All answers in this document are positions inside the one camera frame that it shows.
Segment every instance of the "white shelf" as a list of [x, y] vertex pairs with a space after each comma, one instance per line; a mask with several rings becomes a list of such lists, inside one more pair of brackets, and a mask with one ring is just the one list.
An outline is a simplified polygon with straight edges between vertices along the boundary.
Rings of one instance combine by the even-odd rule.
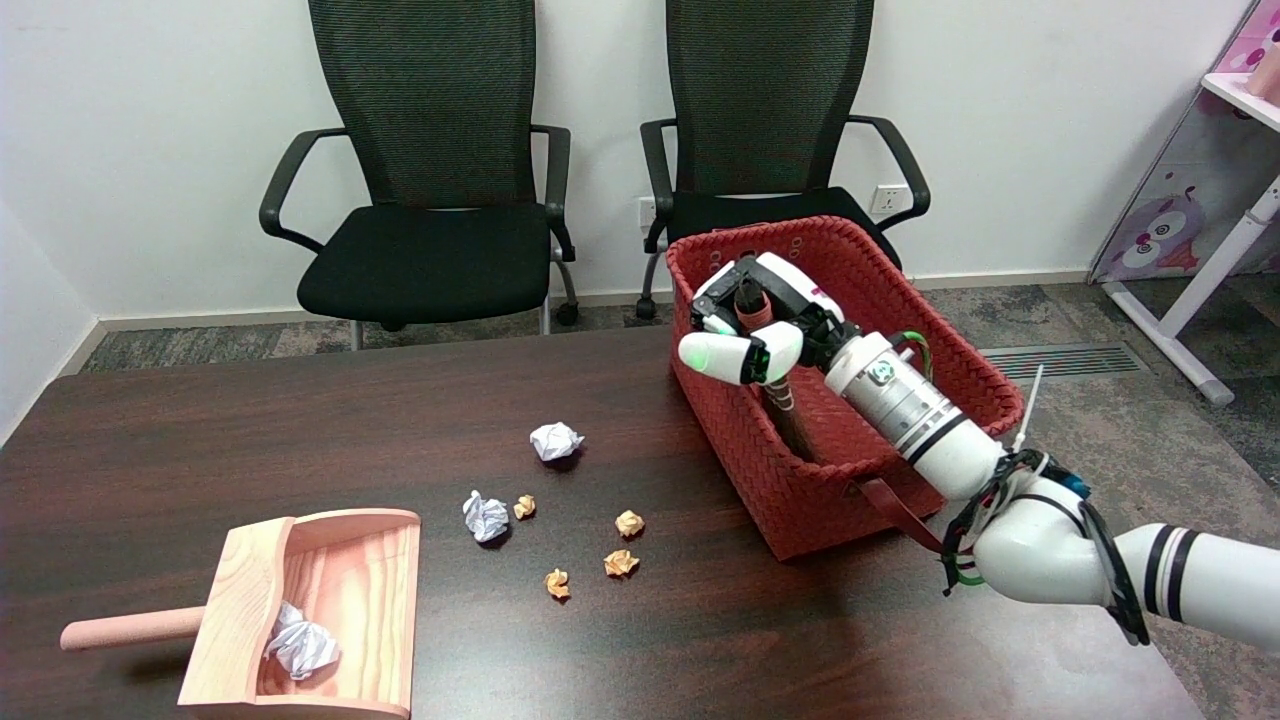
[[1244, 110], [1253, 118], [1280, 132], [1280, 108], [1244, 91], [1249, 73], [1210, 73], [1201, 79], [1206, 90]]

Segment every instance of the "red basket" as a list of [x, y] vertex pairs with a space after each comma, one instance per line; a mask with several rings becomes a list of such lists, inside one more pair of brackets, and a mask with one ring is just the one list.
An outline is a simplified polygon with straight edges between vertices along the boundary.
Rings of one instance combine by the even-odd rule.
[[[676, 290], [675, 337], [691, 332], [692, 293], [724, 263], [774, 252], [804, 270], [864, 332], [914, 329], [929, 340], [934, 384], [992, 437], [1023, 413], [1018, 388], [925, 302], [872, 238], [842, 218], [806, 218], [682, 238], [667, 251]], [[817, 465], [796, 457], [760, 406], [756, 388], [736, 387], [671, 364], [698, 421], [773, 555], [786, 560], [891, 527], [858, 492], [883, 479], [916, 516], [945, 500], [814, 369], [790, 375], [796, 413]]]

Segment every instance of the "chair seat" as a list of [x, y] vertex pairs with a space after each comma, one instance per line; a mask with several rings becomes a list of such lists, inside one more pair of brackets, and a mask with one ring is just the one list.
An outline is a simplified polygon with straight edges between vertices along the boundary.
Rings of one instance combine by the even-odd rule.
[[541, 205], [476, 210], [358, 208], [298, 283], [310, 313], [378, 323], [452, 323], [530, 310], [550, 281]]
[[836, 215], [858, 223], [876, 245], [888, 255], [897, 269], [902, 261], [884, 233], [876, 227], [858, 201], [841, 187], [810, 190], [799, 195], [764, 199], [716, 197], [710, 195], [675, 193], [675, 209], [667, 223], [667, 238], [675, 242], [682, 237], [701, 234], [714, 229], [740, 228], [755, 223], [778, 223], [814, 215]]

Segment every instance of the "wooden table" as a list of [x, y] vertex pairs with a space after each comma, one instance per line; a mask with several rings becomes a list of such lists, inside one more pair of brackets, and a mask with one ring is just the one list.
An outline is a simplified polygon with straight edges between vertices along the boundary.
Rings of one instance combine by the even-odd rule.
[[[772, 559], [667, 369], [664, 328], [55, 382], [0, 455], [0, 714], [169, 717], [188, 642], [64, 655], [70, 620], [200, 605], [227, 530], [422, 516], [415, 717], [1198, 717], [1100, 609], [941, 596], [900, 537]], [[586, 436], [570, 470], [529, 430]], [[471, 488], [538, 498], [498, 550]], [[635, 577], [612, 521], [648, 521]], [[571, 574], [563, 606], [541, 585]]]

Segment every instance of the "black office chair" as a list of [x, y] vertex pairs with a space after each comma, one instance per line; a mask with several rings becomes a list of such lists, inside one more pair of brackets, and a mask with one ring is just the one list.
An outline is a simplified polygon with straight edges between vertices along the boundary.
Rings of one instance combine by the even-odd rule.
[[[901, 269], [884, 231], [923, 215], [929, 188], [906, 141], [884, 118], [850, 115], [872, 32], [872, 0], [667, 0], [667, 63], [676, 117], [640, 126], [658, 219], [636, 315], [654, 316], [658, 240], [813, 215], [861, 225]], [[846, 123], [879, 131], [913, 205], [873, 223], [828, 187]], [[676, 191], [662, 128], [675, 127]], [[731, 199], [727, 195], [777, 195]]]
[[[310, 0], [320, 64], [343, 126], [298, 135], [262, 199], [262, 229], [316, 254], [298, 302], [320, 315], [397, 331], [543, 306], [550, 263], [577, 319], [564, 263], [570, 132], [530, 124], [534, 0]], [[548, 136], [545, 204], [534, 191], [530, 133]], [[280, 225], [311, 146], [346, 135], [372, 204], [321, 245]], [[559, 246], [552, 251], [550, 236]]]

